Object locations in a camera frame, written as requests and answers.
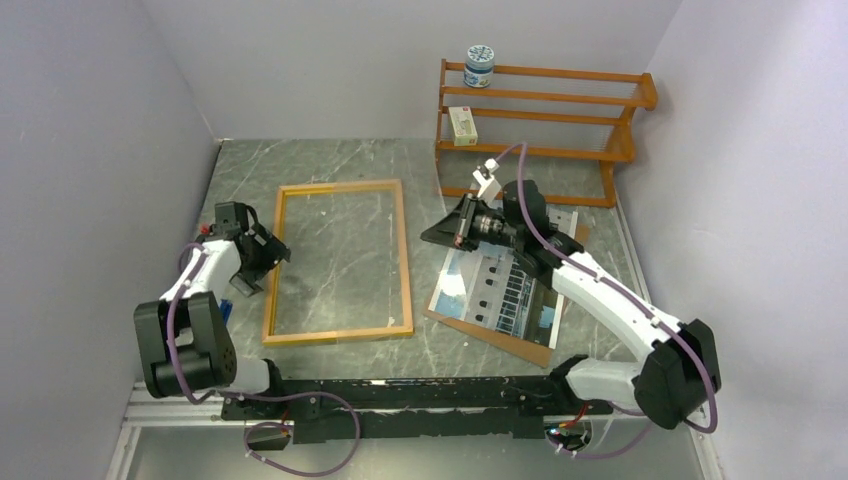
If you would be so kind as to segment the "yellow wooden photo frame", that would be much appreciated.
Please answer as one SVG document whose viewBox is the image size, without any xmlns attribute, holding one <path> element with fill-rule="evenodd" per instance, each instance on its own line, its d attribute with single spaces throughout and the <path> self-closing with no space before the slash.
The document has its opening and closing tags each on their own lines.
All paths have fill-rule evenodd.
<svg viewBox="0 0 848 480">
<path fill-rule="evenodd" d="M 408 337 L 414 334 L 412 313 L 412 295 L 408 262 L 408 246 L 404 210 L 402 181 L 399 179 L 367 180 L 354 182 L 335 182 L 318 184 L 282 185 L 277 189 L 275 204 L 275 223 L 273 234 L 284 237 L 287 200 L 296 196 L 332 195 L 342 193 L 373 193 L 388 191 L 393 195 L 395 208 L 395 239 L 397 242 L 398 270 L 402 322 L 398 326 L 380 328 L 357 328 L 331 330 L 312 333 L 276 334 L 277 290 L 281 270 L 271 274 L 270 287 L 266 293 L 261 344 L 265 347 L 287 347 L 297 345 L 337 344 L 348 341 L 373 341 L 387 338 Z"/>
</svg>

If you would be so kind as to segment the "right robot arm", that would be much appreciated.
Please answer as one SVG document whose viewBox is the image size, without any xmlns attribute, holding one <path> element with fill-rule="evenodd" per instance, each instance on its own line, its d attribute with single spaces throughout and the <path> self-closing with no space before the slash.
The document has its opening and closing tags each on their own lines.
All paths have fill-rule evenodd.
<svg viewBox="0 0 848 480">
<path fill-rule="evenodd" d="M 634 407 L 664 429 L 716 431 L 721 373 L 713 330 L 662 311 L 605 270 L 555 226 L 534 181 L 507 183 L 498 207 L 485 189 L 466 194 L 420 238 L 465 252 L 484 244 L 509 249 L 524 274 L 577 303 L 634 355 L 632 363 L 571 358 L 549 390 L 559 413 L 603 400 Z"/>
</svg>

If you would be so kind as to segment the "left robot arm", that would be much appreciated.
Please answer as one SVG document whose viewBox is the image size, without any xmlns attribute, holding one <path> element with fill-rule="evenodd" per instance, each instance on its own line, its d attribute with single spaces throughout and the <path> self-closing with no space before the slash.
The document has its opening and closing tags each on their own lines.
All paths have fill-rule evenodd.
<svg viewBox="0 0 848 480">
<path fill-rule="evenodd" d="M 246 298 L 289 260 L 290 249 L 263 226 L 254 207 L 218 203 L 214 220 L 186 245 L 175 283 L 133 312 L 143 378 L 155 398 L 199 404 L 214 394 L 247 396 L 262 420 L 277 418 L 286 393 L 273 384 L 271 362 L 240 356 L 228 330 L 234 288 Z"/>
</svg>

